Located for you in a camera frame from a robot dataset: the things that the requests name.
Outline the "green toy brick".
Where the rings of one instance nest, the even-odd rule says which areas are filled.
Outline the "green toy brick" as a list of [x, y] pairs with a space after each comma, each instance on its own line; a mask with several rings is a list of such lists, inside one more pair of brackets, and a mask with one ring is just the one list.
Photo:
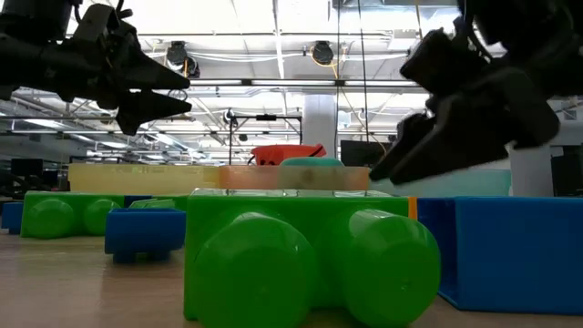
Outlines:
[[124, 198], [124, 206], [126, 208], [162, 208], [162, 209], [175, 209], [175, 210], [187, 210], [187, 195], [171, 195], [171, 196], [126, 196]]
[[122, 208], [125, 197], [68, 191], [28, 191], [20, 236], [59, 239], [104, 236], [107, 214]]
[[403, 328], [441, 281], [409, 201], [373, 190], [196, 190], [186, 201], [183, 314], [204, 328], [297, 328], [340, 308]]

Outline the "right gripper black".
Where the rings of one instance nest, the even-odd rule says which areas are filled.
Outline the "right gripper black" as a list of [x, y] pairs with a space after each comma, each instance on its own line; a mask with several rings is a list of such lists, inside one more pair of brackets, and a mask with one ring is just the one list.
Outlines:
[[559, 120], [525, 74], [484, 76], [490, 61], [464, 34], [431, 30], [412, 50], [400, 74], [427, 90], [434, 115], [413, 114], [369, 173], [372, 181], [417, 181], [508, 157], [506, 146], [548, 143]]

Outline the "distant dark screens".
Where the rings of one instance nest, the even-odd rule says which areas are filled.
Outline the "distant dark screens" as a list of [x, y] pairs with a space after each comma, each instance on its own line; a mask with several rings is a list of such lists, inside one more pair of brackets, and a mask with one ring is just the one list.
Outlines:
[[10, 172], [19, 177], [41, 177], [44, 170], [42, 159], [11, 159]]

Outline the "translucent orange plastic tray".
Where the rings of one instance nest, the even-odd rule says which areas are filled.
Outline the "translucent orange plastic tray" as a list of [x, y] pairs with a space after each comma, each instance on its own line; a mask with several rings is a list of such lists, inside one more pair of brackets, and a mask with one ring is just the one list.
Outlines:
[[358, 167], [223, 166], [218, 185], [229, 190], [368, 190], [368, 174]]

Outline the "translucent green plastic tray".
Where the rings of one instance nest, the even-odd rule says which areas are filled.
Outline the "translucent green plastic tray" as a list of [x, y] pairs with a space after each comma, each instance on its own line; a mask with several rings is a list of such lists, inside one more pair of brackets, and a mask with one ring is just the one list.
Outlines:
[[504, 159], [399, 186], [388, 179], [371, 181], [369, 188], [395, 196], [508, 196], [511, 182], [510, 160]]

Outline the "black cabinet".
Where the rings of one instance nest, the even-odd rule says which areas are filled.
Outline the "black cabinet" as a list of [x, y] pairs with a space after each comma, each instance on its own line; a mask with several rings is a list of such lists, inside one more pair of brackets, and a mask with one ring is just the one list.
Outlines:
[[554, 195], [583, 198], [583, 145], [561, 149], [561, 155], [551, 158]]

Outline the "orange plastic bucket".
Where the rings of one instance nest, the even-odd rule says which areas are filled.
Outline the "orange plastic bucket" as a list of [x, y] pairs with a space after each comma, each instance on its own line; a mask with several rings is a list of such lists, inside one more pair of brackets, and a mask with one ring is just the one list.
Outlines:
[[251, 155], [259, 166], [278, 166], [290, 158], [323, 157], [326, 155], [326, 150], [322, 144], [269, 145], [254, 148]]

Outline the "distant black monitor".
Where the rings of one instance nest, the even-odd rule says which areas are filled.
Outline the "distant black monitor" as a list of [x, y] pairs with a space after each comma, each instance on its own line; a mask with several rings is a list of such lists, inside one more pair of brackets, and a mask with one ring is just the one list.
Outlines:
[[385, 142], [342, 140], [340, 146], [341, 162], [347, 167], [372, 168], [390, 147], [391, 144]]

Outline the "dark blue toy brick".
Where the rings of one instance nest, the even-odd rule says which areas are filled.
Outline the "dark blue toy brick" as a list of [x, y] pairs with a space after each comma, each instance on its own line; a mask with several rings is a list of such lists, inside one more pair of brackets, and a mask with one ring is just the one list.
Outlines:
[[22, 202], [6, 202], [1, 208], [0, 228], [8, 230], [9, 234], [19, 234], [22, 225], [24, 204]]

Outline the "translucent yellow plastic tray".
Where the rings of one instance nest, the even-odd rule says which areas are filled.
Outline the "translucent yellow plastic tray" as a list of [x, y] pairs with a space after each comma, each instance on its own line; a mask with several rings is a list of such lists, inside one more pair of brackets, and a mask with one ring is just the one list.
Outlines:
[[75, 192], [120, 195], [190, 194], [196, 188], [219, 186], [220, 170], [206, 166], [83, 164], [68, 167]]

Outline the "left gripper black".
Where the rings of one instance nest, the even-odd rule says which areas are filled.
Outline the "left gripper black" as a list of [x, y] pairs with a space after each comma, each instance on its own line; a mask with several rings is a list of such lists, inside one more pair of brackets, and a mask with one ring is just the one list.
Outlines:
[[78, 4], [50, 4], [51, 34], [45, 48], [45, 89], [65, 101], [91, 99], [118, 108], [121, 131], [135, 136], [147, 122], [189, 112], [191, 104], [133, 89], [185, 89], [189, 80], [147, 56], [137, 43], [133, 15], [122, 4], [93, 4], [80, 15]]

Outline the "white building pillar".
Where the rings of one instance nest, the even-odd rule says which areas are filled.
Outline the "white building pillar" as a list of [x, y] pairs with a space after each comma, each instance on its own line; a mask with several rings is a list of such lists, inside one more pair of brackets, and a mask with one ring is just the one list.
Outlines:
[[336, 157], [337, 108], [333, 95], [306, 95], [302, 112], [302, 143], [322, 144], [326, 157]]

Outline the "translucent blue toy brick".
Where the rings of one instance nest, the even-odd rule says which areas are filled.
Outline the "translucent blue toy brick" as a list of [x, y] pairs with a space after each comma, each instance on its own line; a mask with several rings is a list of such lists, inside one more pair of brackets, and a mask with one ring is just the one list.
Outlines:
[[104, 252], [117, 263], [134, 262], [139, 254], [164, 261], [185, 242], [186, 212], [172, 208], [111, 210], [106, 217]]

